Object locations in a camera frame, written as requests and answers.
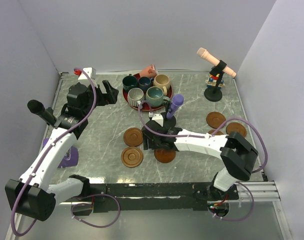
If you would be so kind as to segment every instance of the brown coaster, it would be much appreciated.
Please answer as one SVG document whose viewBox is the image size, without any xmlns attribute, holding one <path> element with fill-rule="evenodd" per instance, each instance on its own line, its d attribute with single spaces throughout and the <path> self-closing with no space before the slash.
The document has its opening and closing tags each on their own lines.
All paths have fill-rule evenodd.
<svg viewBox="0 0 304 240">
<path fill-rule="evenodd" d="M 217 111 L 210 112 L 206 116 L 207 124 L 214 129 L 217 129 L 225 120 L 226 118 Z"/>
<path fill-rule="evenodd" d="M 212 135 L 212 133 L 213 133 L 214 131 L 215 131 L 215 130 L 212 129 L 212 130 L 208 131 L 207 133 Z M 218 131 L 215 135 L 224 135 L 224 133 L 221 132 L 221 131 Z"/>
<path fill-rule="evenodd" d="M 137 147 L 129 146 L 123 150 L 121 160 L 125 166 L 134 168 L 142 163 L 143 153 Z"/>
<path fill-rule="evenodd" d="M 247 130 L 246 128 L 238 123 L 238 122 L 231 122 L 229 125 L 226 126 L 226 133 L 230 134 L 231 132 L 238 132 L 240 133 L 244 138 L 247 136 Z"/>
<path fill-rule="evenodd" d="M 176 151 L 175 150 L 167 150 L 167 149 L 155 149 L 154 150 L 154 157 L 160 163 L 167 164 L 172 162 L 173 159 L 176 158 Z"/>
<path fill-rule="evenodd" d="M 123 135 L 123 141 L 130 147 L 137 147 L 143 142 L 142 131 L 136 127 L 129 128 Z"/>
</svg>

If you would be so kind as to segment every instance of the round black base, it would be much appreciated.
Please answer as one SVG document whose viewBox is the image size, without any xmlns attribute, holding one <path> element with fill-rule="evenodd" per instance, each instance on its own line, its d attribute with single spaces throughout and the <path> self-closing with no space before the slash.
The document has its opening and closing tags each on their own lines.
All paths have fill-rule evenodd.
<svg viewBox="0 0 304 240">
<path fill-rule="evenodd" d="M 213 93 L 214 87 L 208 87 L 204 91 L 204 97 L 211 102 L 218 102 L 222 99 L 222 92 L 220 89 L 217 89 L 215 93 Z"/>
<path fill-rule="evenodd" d="M 167 119 L 166 113 L 162 112 L 161 113 L 162 117 L 163 117 L 163 127 L 165 129 L 170 129 L 170 128 L 174 128 L 177 124 L 177 119 L 175 116 L 173 116 L 171 119 Z"/>
</svg>

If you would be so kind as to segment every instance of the gray table surface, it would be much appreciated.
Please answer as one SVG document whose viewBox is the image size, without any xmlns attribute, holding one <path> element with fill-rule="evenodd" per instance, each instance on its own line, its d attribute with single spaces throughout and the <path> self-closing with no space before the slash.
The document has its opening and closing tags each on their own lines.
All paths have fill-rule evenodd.
<svg viewBox="0 0 304 240">
<path fill-rule="evenodd" d="M 197 133 L 207 133 L 206 117 L 210 112 L 220 112 L 227 119 L 232 116 L 244 118 L 243 109 L 238 97 L 234 80 L 223 77 L 225 86 L 222 88 L 223 98 L 219 102 L 210 102 L 204 97 L 205 79 L 208 74 L 167 73 L 170 77 L 174 94 L 184 96 L 184 105 L 175 113 L 176 127 Z M 126 74 L 99 74 L 96 82 L 105 89 L 102 80 L 108 80 L 120 93 L 116 104 L 98 106 L 89 117 L 89 124 L 75 144 L 79 151 L 77 166 L 58 168 L 51 180 L 52 184 L 65 181 L 70 175 L 77 174 L 90 179 L 91 183 L 186 183 L 210 182 L 224 164 L 215 157 L 205 154 L 183 151 L 177 152 L 170 163 L 160 163 L 154 157 L 153 150 L 143 150 L 142 163 L 134 168 L 123 165 L 121 153 L 127 147 L 123 134 L 129 128 L 142 128 L 138 111 L 131 108 L 122 95 L 122 79 Z M 64 103 L 69 87 L 77 83 L 74 74 L 63 74 L 62 84 L 55 103 L 54 115 L 58 116 Z M 148 121 L 148 113 L 143 113 Z M 252 143 L 249 129 L 246 139 Z M 252 174 L 251 181 L 263 181 L 261 173 Z"/>
</svg>

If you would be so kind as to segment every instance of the round tray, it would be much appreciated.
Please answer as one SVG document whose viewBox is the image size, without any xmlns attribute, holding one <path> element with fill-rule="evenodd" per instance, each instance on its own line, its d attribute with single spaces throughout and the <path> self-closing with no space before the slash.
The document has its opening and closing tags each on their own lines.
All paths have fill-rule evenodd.
<svg viewBox="0 0 304 240">
<path fill-rule="evenodd" d="M 137 74 L 135 74 L 135 75 L 133 75 L 134 77 L 136 77 L 136 79 L 139 79 L 140 78 L 140 75 L 137 73 Z M 129 102 L 128 102 L 128 93 L 127 92 L 125 92 L 124 91 L 124 88 L 122 89 L 122 92 L 123 92 L 123 97 L 124 97 L 124 99 L 125 99 L 125 101 L 127 102 L 127 104 L 131 107 L 131 108 L 134 108 L 134 109 L 138 109 L 138 107 L 137 106 L 132 106 L 132 105 L 130 105 L 129 104 Z M 173 95 L 173 91 L 172 91 L 172 86 L 170 86 L 170 88 L 168 89 L 168 91 L 167 91 L 167 97 L 169 97 L 170 99 L 172 98 L 172 95 Z M 156 111 L 156 110 L 159 110 L 159 109 L 161 109 L 161 108 L 163 108 L 164 107 L 164 105 L 161 105 L 161 106 L 153 106 L 152 107 L 152 112 L 153 111 Z M 146 103 L 144 103 L 143 104 L 143 108 L 141 109 L 141 111 L 143 111 L 143 112 L 148 112 L 150 109 L 149 109 L 149 106 L 146 104 Z"/>
</svg>

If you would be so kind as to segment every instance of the dark blue mug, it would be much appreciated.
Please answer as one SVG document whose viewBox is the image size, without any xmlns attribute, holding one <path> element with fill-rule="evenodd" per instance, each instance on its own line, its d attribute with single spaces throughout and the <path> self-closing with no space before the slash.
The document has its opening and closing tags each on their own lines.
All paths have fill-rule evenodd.
<svg viewBox="0 0 304 240">
<path fill-rule="evenodd" d="M 153 82 L 150 78 L 143 76 L 138 80 L 138 87 L 143 91 L 146 92 L 150 87 L 153 86 Z"/>
<path fill-rule="evenodd" d="M 138 80 L 135 76 L 129 75 L 123 78 L 122 84 L 124 91 L 128 93 L 131 89 L 138 87 Z"/>
</svg>

